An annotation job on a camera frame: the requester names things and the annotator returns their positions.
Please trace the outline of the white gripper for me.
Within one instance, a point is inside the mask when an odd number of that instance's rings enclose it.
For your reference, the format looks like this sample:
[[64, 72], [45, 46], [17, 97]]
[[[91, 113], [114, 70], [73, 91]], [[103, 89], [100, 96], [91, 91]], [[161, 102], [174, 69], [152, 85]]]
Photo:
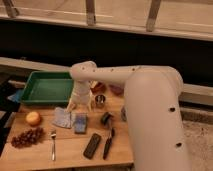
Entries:
[[93, 110], [94, 100], [91, 99], [90, 83], [88, 81], [75, 81], [66, 111], [71, 112], [76, 104], [88, 104], [89, 111]]

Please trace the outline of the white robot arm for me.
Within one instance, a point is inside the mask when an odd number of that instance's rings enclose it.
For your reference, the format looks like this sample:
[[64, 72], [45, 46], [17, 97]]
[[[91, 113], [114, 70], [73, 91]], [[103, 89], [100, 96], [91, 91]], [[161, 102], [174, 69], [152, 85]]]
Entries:
[[90, 100], [91, 81], [124, 88], [135, 171], [191, 171], [178, 97], [183, 89], [179, 72], [168, 66], [99, 68], [92, 61], [70, 68], [74, 88], [70, 102]]

